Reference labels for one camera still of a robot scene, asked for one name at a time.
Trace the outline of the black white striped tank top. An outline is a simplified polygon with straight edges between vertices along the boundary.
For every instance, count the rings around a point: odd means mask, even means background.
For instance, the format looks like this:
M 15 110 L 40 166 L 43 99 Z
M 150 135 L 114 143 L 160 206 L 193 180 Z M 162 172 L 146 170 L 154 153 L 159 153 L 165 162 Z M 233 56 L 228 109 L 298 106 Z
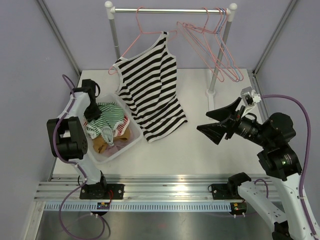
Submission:
M 177 97 L 177 60 L 168 49 L 168 37 L 163 31 L 149 49 L 113 64 L 119 76 L 116 93 L 148 143 L 167 137 L 188 121 Z

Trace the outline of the pink wire hanger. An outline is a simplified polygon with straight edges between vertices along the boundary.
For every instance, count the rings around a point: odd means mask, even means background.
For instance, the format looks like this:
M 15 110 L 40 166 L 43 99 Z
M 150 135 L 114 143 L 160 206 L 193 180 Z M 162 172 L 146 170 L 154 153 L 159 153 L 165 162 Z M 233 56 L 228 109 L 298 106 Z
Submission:
M 236 62 L 227 47 L 227 38 L 229 35 L 229 30 L 231 28 L 231 23 L 234 20 L 235 13 L 238 6 L 235 3 L 229 5 L 228 8 L 225 8 L 228 13 L 228 18 L 225 22 L 224 27 L 221 28 L 220 36 L 218 37 L 219 43 L 219 53 L 218 58 L 222 60 L 220 64 L 221 74 L 219 76 L 227 76 L 233 82 L 240 82 L 244 79 L 244 76 L 240 72 L 239 67 L 236 65 Z

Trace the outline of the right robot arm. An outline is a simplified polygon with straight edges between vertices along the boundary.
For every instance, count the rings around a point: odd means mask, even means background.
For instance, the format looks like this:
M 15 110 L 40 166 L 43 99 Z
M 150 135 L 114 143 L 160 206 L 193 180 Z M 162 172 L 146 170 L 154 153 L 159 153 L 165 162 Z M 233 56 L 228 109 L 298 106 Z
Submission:
M 283 210 L 260 193 L 244 172 L 228 178 L 226 194 L 249 203 L 268 225 L 273 239 L 317 240 L 320 227 L 304 190 L 306 164 L 300 163 L 289 144 L 296 136 L 293 121 L 276 112 L 259 123 L 251 109 L 261 100 L 259 95 L 243 96 L 226 107 L 209 111 L 206 115 L 214 123 L 198 125 L 197 130 L 215 144 L 238 135 L 260 146 L 259 163 L 276 188 Z

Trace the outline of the green white striped tank top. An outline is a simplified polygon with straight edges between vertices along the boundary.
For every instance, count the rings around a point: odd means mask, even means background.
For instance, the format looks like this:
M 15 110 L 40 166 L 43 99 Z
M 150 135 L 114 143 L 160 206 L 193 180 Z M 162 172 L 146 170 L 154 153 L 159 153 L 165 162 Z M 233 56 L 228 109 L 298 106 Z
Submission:
M 92 140 L 97 137 L 110 146 L 114 145 L 114 136 L 117 127 L 124 123 L 125 112 L 115 102 L 98 102 L 100 117 L 93 120 L 85 120 L 85 133 Z

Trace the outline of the red white striped tank top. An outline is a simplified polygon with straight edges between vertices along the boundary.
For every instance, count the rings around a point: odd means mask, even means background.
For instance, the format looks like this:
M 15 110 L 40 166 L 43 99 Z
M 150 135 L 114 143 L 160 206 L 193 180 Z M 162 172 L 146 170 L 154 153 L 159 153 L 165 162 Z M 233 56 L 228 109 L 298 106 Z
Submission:
M 130 119 L 129 119 L 129 117 L 127 115 L 125 115 L 123 123 L 119 124 L 117 126 L 117 128 L 115 130 L 113 130 L 113 136 L 114 137 L 122 136 L 125 133 L 125 131 L 126 131 L 127 127 L 129 126 L 129 124 L 130 124 Z M 86 119 L 84 119 L 83 126 L 85 127 L 85 131 L 86 131 L 86 135 L 87 136 L 96 138 L 96 137 L 98 137 L 99 135 L 101 135 L 103 133 L 100 128 L 98 128 L 97 130 L 94 130 L 93 127 L 89 126 Z

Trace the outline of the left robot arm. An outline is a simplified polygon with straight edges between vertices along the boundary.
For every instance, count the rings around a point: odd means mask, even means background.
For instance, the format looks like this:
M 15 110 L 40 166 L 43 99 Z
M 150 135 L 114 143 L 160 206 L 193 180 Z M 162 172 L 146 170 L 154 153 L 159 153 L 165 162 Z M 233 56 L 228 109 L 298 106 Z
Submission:
M 97 120 L 102 114 L 96 103 L 99 94 L 99 85 L 91 79 L 84 79 L 81 87 L 71 88 L 63 112 L 46 123 L 52 154 L 73 166 L 82 179 L 80 198 L 83 200 L 103 199 L 108 194 L 106 178 L 88 154 L 84 127 L 85 121 Z

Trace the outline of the tan brown tank top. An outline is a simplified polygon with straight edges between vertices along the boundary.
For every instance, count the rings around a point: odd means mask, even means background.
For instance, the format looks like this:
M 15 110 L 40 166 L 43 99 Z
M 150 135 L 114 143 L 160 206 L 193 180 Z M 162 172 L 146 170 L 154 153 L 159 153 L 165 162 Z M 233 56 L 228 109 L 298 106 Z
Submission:
M 123 135 L 116 136 L 113 138 L 113 143 L 114 144 L 121 144 L 121 145 L 128 144 L 130 137 L 131 137 L 131 131 L 129 128 L 127 128 L 124 131 Z M 104 153 L 109 146 L 109 144 L 103 139 L 103 137 L 101 135 L 99 135 L 98 137 L 93 139 L 92 142 L 93 142 L 94 151 L 99 154 Z

